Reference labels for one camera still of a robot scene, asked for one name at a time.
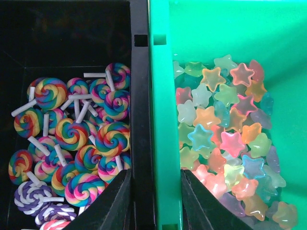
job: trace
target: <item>green container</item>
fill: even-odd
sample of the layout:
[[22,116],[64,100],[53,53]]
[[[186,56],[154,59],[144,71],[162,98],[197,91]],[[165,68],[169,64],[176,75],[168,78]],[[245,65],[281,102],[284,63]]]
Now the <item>green container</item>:
[[231,54],[257,60],[275,100],[271,130],[287,181],[281,200],[296,205],[307,226],[307,2],[151,0],[150,46],[158,229],[182,229],[182,201],[173,61]]

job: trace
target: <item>black plastic bin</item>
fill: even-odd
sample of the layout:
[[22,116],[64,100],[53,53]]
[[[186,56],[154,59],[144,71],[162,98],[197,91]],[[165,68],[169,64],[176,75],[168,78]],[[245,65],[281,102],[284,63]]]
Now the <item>black plastic bin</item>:
[[[10,157],[29,145],[17,135],[11,117],[27,102],[28,85],[38,77],[67,82],[84,72],[104,72],[112,62],[131,68],[132,169],[121,172],[94,202],[95,209],[70,225],[81,223],[74,226],[79,230],[155,228],[147,0],[0,1],[1,230],[37,229],[34,218],[14,204],[17,186],[8,177]],[[86,217],[94,218],[92,224]]]

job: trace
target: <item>storage bin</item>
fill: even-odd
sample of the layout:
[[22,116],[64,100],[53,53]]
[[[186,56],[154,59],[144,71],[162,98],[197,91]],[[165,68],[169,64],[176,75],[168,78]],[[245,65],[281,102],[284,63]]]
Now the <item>storage bin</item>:
[[147,1],[0,1],[0,229],[37,229],[34,218],[14,204],[17,186],[8,176],[10,157],[29,145],[11,116],[27,102],[28,85],[39,77],[67,82],[105,72],[113,62],[131,69],[130,224],[154,229]]
[[237,63],[255,59],[264,68],[264,85],[275,101],[270,134],[280,159],[281,176],[287,181],[281,200],[297,207],[298,225],[293,229],[306,228],[306,12],[307,2],[298,0],[150,1],[160,230],[182,228],[173,61],[201,61],[213,68],[213,59],[227,54]]

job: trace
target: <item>swirl candy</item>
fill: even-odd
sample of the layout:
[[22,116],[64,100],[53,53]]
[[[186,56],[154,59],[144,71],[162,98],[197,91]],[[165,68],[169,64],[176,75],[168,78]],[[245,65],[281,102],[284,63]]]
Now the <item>swirl candy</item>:
[[88,131],[83,124],[65,118],[56,126],[56,139],[63,149],[75,151],[87,143]]
[[68,181],[78,175],[79,172],[76,169],[75,161],[69,162],[66,166],[58,167],[52,175],[51,185],[53,190],[59,196],[65,196],[64,190]]
[[[120,161],[123,169],[131,167],[130,156],[126,153],[120,154]],[[111,183],[115,176],[119,173],[115,157],[103,157],[98,165],[98,175],[106,183]]]
[[130,148],[130,131],[123,122],[114,122],[98,130],[95,144],[102,155],[115,157]]
[[43,197],[52,197],[52,189],[42,182],[36,187],[32,181],[23,182],[14,194],[14,203],[26,215],[36,216],[40,210],[50,202],[43,202]]
[[129,114],[129,100],[129,93],[125,90],[110,92],[105,99],[105,112],[114,120],[123,120]]
[[65,204],[50,204],[41,209],[39,214],[35,217],[35,223],[37,226],[41,226],[45,222],[51,220],[65,220],[73,221],[77,214],[75,210],[69,205]]
[[86,145],[78,150],[75,156],[76,169],[81,173],[98,174],[98,163],[102,158],[94,145]]
[[43,127],[43,113],[39,109],[29,108],[14,119],[14,128],[23,138],[35,137]]
[[58,108],[67,98],[67,87],[57,78],[45,78],[35,87],[37,105],[44,110]]
[[25,149],[21,149],[12,155],[9,162],[9,176],[13,184],[20,185],[28,180],[26,173],[31,171],[32,163],[32,155]]
[[106,67],[106,71],[110,71],[116,90],[123,90],[130,85],[130,69],[121,63],[111,63]]
[[92,204],[104,189],[105,183],[98,176],[81,173],[66,185],[65,198],[71,205],[83,207]]

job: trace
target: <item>star bead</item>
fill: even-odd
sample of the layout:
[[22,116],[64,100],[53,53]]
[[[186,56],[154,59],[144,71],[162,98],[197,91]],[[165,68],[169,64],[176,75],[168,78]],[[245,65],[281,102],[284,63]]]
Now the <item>star bead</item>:
[[237,185],[232,187],[231,192],[235,194],[237,200],[243,200],[244,198],[253,196],[256,192],[257,186],[257,180],[242,178]]
[[252,159],[247,155],[244,155],[242,157],[242,162],[244,166],[244,175],[248,179],[257,179],[265,176],[265,172],[263,170],[263,158]]
[[225,84],[220,85],[220,91],[214,95],[214,98],[223,102],[226,107],[240,102],[236,93],[236,88]]
[[272,218],[281,228],[291,229],[297,225],[297,208],[281,201],[278,203],[277,212]]
[[232,108],[236,108],[241,114],[247,116],[251,112],[258,110],[257,106],[254,105],[253,96],[244,97],[242,95],[238,95],[238,98],[240,102],[234,104]]
[[260,133],[255,140],[248,144],[251,149],[250,155],[252,158],[265,157],[268,154],[271,145],[272,141],[268,139],[267,135],[265,133]]
[[240,151],[245,149],[240,133],[222,132],[221,137],[222,143],[220,149],[227,151],[231,156],[237,157],[240,154]]
[[225,78],[223,78],[220,75],[220,73],[221,73],[221,68],[219,67],[216,67],[212,70],[203,69],[202,70],[203,78],[201,80],[201,83],[205,83],[211,92],[216,91],[218,85],[226,82]]
[[249,144],[251,141],[256,139],[256,137],[261,133],[261,124],[254,123],[251,126],[243,126],[242,129],[242,142],[244,144]]
[[220,67],[224,73],[224,76],[227,77],[229,75],[229,71],[238,67],[238,65],[232,61],[231,55],[228,54],[224,57],[215,58],[214,60],[215,68]]
[[209,149],[211,147],[211,137],[213,132],[206,130],[201,124],[197,124],[194,131],[188,134],[188,138],[192,141],[192,148],[194,150],[200,150],[205,147]]
[[240,63],[237,68],[230,70],[234,85],[250,86],[251,77],[255,74],[255,71],[247,68],[244,63]]
[[251,80],[251,85],[248,86],[247,90],[245,91],[245,94],[247,96],[253,95],[254,101],[260,102],[266,92],[267,90],[264,88],[263,82],[256,82],[254,80]]
[[193,169],[194,161],[198,159],[198,154],[190,151],[188,147],[183,147],[180,151],[180,167]]
[[176,89],[176,103],[177,104],[184,104],[187,100],[192,101],[191,97],[191,88],[177,88]]
[[196,119],[193,125],[201,124],[205,129],[211,129],[211,126],[218,125],[221,122],[214,114],[214,107],[209,106],[206,109],[197,108],[196,109]]
[[191,100],[187,100],[184,104],[177,105],[178,121],[191,126],[196,118],[196,110]]
[[207,107],[211,95],[212,93],[207,90],[206,85],[204,83],[201,83],[196,89],[192,90],[193,105],[195,107],[199,105]]
[[261,198],[255,194],[251,197],[243,199],[245,204],[245,214],[248,216],[254,216],[260,221],[264,221],[265,212],[268,210],[268,206],[261,200]]
[[206,67],[201,62],[188,62],[186,63],[184,72],[188,75],[198,78],[202,75],[203,69],[206,69]]

